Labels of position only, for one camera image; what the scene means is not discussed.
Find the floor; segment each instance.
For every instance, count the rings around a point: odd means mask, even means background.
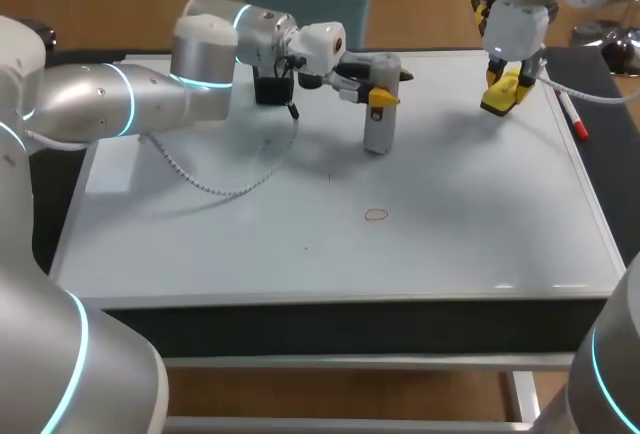
[[[49,23],[60,49],[168,48],[187,0],[0,0],[0,12]],[[546,43],[567,44],[574,25],[620,19],[625,6],[578,11],[562,5]],[[373,0],[369,47],[480,47],[469,0]],[[640,88],[617,79],[622,92]],[[640,107],[632,106],[640,126]],[[541,403],[564,374],[538,373]],[[497,373],[181,370],[170,372],[172,415],[505,420],[504,379]]]

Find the red marker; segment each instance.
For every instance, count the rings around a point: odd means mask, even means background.
[[[587,128],[584,127],[582,119],[580,119],[580,115],[578,114],[578,111],[576,111],[573,102],[571,102],[571,98],[566,92],[556,91],[556,94],[558,94],[560,103],[567,111],[569,119],[571,119],[571,124],[573,124],[573,129],[576,133],[576,137],[580,142],[587,142],[589,140],[589,133],[587,132]]]

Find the metal table frame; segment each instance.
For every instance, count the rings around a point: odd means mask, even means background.
[[[182,368],[314,368],[385,370],[507,371],[508,395],[516,422],[389,421],[375,419],[293,419],[251,417],[169,417],[165,433],[447,433],[505,434],[568,432],[565,389],[541,413],[533,372],[568,371],[573,354],[492,356],[260,356],[165,359],[167,367]]]

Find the black mat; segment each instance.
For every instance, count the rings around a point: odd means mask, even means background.
[[[57,54],[49,65],[109,62],[124,55],[76,51]],[[619,95],[597,49],[551,49],[548,59],[552,79],[596,95]],[[579,146],[580,155],[628,264],[640,251],[640,136],[625,107],[575,105],[591,135]],[[32,158],[34,253],[47,271],[82,156],[45,151]],[[360,302],[109,313],[149,339],[163,357],[541,353],[575,350],[604,302]]]

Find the white tabletop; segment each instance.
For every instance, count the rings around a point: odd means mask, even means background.
[[[553,91],[537,85],[498,118],[479,107],[483,52],[401,57],[415,80],[387,156],[363,151],[362,106],[296,88],[290,158],[240,198],[197,191],[148,142],[100,142],[52,276],[101,308],[610,293],[624,267]],[[168,72],[167,57],[127,62]],[[159,137],[202,182],[232,188],[269,166],[291,124],[255,106],[238,65],[227,121]],[[369,222],[370,209],[388,217]]]

